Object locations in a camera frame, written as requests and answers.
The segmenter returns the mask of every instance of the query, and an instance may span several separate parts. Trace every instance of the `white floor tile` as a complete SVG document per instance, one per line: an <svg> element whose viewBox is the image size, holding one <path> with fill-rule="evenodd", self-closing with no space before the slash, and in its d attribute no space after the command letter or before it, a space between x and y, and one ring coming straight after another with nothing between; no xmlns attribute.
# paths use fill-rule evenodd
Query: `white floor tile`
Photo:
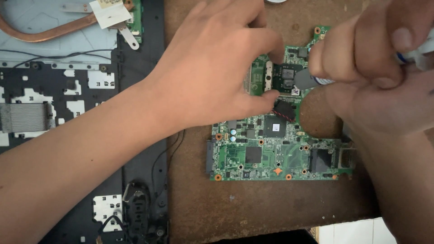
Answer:
<svg viewBox="0 0 434 244"><path fill-rule="evenodd" d="M319 227L319 244L334 244L335 226L326 225Z"/></svg>
<svg viewBox="0 0 434 244"><path fill-rule="evenodd" d="M372 244L373 227L373 220L335 224L334 244Z"/></svg>
<svg viewBox="0 0 434 244"><path fill-rule="evenodd" d="M395 237L387 229L382 218L374 219L373 244L396 244Z"/></svg>

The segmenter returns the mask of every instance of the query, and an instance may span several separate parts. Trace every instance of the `wooden table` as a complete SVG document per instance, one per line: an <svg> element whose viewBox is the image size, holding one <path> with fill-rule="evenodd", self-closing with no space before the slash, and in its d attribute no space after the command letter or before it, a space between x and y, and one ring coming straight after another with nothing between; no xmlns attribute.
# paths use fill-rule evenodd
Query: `wooden table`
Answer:
<svg viewBox="0 0 434 244"><path fill-rule="evenodd" d="M166 43L199 0L166 0ZM266 5L268 26L285 44L304 46L315 25L334 26L359 14L369 0L288 0ZM325 103L323 89L303 101L302 127L320 138L336 136L339 120ZM369 177L359 164L352 180L210 181L205 171L210 126L188 129L174 156L170 177L172 243L207 243L355 221L379 216Z"/></svg>

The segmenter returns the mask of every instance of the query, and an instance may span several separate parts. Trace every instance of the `small circuit board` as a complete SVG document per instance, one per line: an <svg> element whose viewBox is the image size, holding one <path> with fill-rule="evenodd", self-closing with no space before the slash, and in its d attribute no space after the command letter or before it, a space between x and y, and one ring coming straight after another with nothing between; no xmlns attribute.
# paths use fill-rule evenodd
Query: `small circuit board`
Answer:
<svg viewBox="0 0 434 244"><path fill-rule="evenodd" d="M132 1L134 4L134 9L130 12L131 19L126 21L128 29L134 35L134 38L138 43L141 43L143 26L141 23L141 13L143 12L143 6L141 5L141 0L124 0Z"/></svg>
<svg viewBox="0 0 434 244"><path fill-rule="evenodd" d="M310 90L294 84L307 68L310 47L324 39L328 26L317 26L306 47L286 46L284 63L261 55L248 70L244 87L251 95L280 91L272 113L212 126L207 142L206 172L210 180L336 180L351 176L355 149L347 139L309 136L299 123L302 100Z"/></svg>

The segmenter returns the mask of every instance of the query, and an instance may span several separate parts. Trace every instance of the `fingernail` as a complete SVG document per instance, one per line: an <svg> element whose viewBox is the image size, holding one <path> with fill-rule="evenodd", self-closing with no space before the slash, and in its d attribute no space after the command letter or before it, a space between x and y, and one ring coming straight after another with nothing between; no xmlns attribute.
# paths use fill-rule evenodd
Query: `fingernail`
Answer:
<svg viewBox="0 0 434 244"><path fill-rule="evenodd" d="M376 78L372 80L372 83L374 83L374 85L377 85L380 88L383 89L389 89L389 88L393 88L396 86L396 82L393 81L390 78Z"/></svg>
<svg viewBox="0 0 434 244"><path fill-rule="evenodd" d="M392 33L392 45L399 52L408 52L411 51L411 47L413 44L413 37L411 36L411 32L405 28L396 29Z"/></svg>

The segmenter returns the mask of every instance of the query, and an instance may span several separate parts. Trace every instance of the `hand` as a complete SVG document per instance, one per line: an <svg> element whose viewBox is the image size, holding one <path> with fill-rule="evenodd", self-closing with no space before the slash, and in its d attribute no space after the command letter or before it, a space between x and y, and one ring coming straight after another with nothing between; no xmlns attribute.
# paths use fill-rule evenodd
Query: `hand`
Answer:
<svg viewBox="0 0 434 244"><path fill-rule="evenodd" d="M282 63L282 36L266 28L263 0L200 2L145 82L169 94L167 102L184 127L264 114L279 93L250 96L243 79L251 63L265 53Z"/></svg>
<svg viewBox="0 0 434 244"><path fill-rule="evenodd" d="M314 76L337 81L326 88L326 97L353 131L405 135L434 127L434 71L402 68L393 57L396 50L413 50L426 39L432 17L425 17L433 15L433 2L418 2L429 7L410 0L372 5L312 48L309 69ZM413 7L400 11L403 3ZM420 8L431 12L419 13ZM401 28L395 23L408 24L412 41L396 38L403 34L395 33Z"/></svg>

